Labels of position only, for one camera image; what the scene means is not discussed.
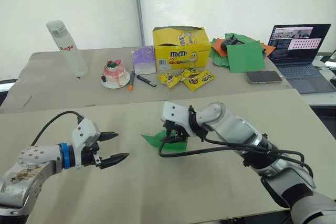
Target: laptop screen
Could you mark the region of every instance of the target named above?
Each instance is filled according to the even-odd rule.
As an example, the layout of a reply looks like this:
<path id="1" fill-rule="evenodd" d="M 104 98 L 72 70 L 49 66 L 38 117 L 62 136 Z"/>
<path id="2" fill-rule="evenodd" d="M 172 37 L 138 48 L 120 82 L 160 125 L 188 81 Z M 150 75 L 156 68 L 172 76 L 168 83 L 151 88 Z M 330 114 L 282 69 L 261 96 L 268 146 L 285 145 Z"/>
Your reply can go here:
<path id="1" fill-rule="evenodd" d="M 270 55 L 275 65 L 312 63 L 330 24 L 274 26 L 268 45 L 276 47 Z"/>

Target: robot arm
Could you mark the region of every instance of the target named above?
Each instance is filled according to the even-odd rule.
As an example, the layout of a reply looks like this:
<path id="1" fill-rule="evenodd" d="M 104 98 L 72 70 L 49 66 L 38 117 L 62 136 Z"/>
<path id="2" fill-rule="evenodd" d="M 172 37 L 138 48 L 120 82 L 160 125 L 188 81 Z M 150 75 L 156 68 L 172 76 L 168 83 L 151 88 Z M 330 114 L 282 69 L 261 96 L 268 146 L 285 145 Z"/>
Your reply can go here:
<path id="1" fill-rule="evenodd" d="M 83 118 L 71 134 L 71 145 L 31 146 L 22 150 L 14 166 L 0 177 L 0 224 L 25 223 L 33 210 L 44 181 L 63 169 L 95 165 L 104 169 L 123 161 L 120 153 L 102 159 L 97 141 L 118 136 L 99 132 L 95 123 Z"/>
<path id="2" fill-rule="evenodd" d="M 188 136 L 198 136 L 210 143 L 235 147 L 232 149 L 243 158 L 244 165 L 251 166 L 261 177 L 273 200 L 291 209 L 295 224 L 336 222 L 336 203 L 315 191 L 312 171 L 307 173 L 299 164 L 290 161 L 292 159 L 281 153 L 266 134 L 261 134 L 248 122 L 233 115 L 222 103 L 214 102 L 195 112 L 191 106 L 187 109 L 165 102 L 161 119 L 165 122 L 169 142 L 186 141 Z M 175 136 L 171 136 L 172 131 L 176 132 Z M 215 131 L 221 143 L 208 140 L 206 134 L 209 131 Z"/>

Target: blue ring joint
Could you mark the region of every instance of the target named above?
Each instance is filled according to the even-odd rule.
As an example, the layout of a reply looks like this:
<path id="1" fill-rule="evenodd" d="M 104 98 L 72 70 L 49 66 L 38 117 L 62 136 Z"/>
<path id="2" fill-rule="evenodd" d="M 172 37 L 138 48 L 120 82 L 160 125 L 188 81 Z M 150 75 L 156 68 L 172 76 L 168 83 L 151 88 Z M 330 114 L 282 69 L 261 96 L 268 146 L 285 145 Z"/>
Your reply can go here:
<path id="1" fill-rule="evenodd" d="M 61 151 L 64 158 L 64 169 L 70 168 L 69 146 L 66 143 L 60 143 Z"/>

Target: orange paper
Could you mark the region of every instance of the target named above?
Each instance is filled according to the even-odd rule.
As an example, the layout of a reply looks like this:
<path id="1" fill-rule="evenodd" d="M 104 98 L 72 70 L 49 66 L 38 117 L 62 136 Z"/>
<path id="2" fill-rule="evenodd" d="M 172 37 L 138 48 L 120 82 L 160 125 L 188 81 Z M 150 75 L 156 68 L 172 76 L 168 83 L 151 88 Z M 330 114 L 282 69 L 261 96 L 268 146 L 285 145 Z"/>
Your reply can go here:
<path id="1" fill-rule="evenodd" d="M 266 49 L 266 55 L 265 57 L 268 57 L 275 49 L 275 47 L 265 45 L 264 43 L 261 43 L 261 45 Z"/>
<path id="2" fill-rule="evenodd" d="M 217 51 L 217 53 L 221 56 L 221 57 L 227 57 L 227 52 L 224 51 L 220 45 L 221 43 L 224 41 L 224 39 L 219 39 L 217 38 L 215 43 L 212 45 L 212 47 Z"/>

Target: beige tabletop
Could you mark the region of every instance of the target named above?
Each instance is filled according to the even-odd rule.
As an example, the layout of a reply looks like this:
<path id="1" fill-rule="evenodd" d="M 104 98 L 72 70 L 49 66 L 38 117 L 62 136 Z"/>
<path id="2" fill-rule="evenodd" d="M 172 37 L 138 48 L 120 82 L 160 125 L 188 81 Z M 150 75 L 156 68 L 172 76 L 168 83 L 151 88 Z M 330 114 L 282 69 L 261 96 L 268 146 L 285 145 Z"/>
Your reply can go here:
<path id="1" fill-rule="evenodd" d="M 336 198 L 336 142 L 294 89 L 174 101 L 200 109 L 220 101 L 268 133 L 279 148 L 304 153 L 318 191 Z M 128 152 L 104 170 L 70 169 L 49 178 L 28 223 L 195 223 L 280 210 L 252 169 L 232 151 L 162 158 L 140 134 L 162 129 L 163 101 L 75 109 L 101 131 L 116 131 L 101 143 L 101 156 Z M 16 162 L 43 125 L 63 110 L 0 115 L 0 174 Z M 69 142 L 76 117 L 57 120 L 38 145 Z M 215 134 L 210 137 L 216 140 Z M 209 147 L 190 138 L 188 150 Z"/>
<path id="2" fill-rule="evenodd" d="M 157 83 L 155 88 L 138 79 L 134 81 L 133 91 L 129 91 L 127 87 L 115 90 L 103 87 L 100 77 L 106 61 L 122 59 L 127 71 L 132 71 L 131 50 L 135 49 L 137 48 L 82 50 L 90 72 L 81 79 L 74 76 L 60 52 L 35 53 L 10 89 L 0 107 L 0 113 L 189 99 L 291 88 L 286 79 L 275 84 L 249 84 L 243 73 L 230 73 L 228 69 L 214 65 L 210 58 L 206 68 L 216 79 L 195 92 L 191 92 L 182 82 L 169 89 L 159 82 L 156 74 L 145 76 Z M 266 70 L 279 72 L 268 58 L 265 59 L 265 65 Z"/>

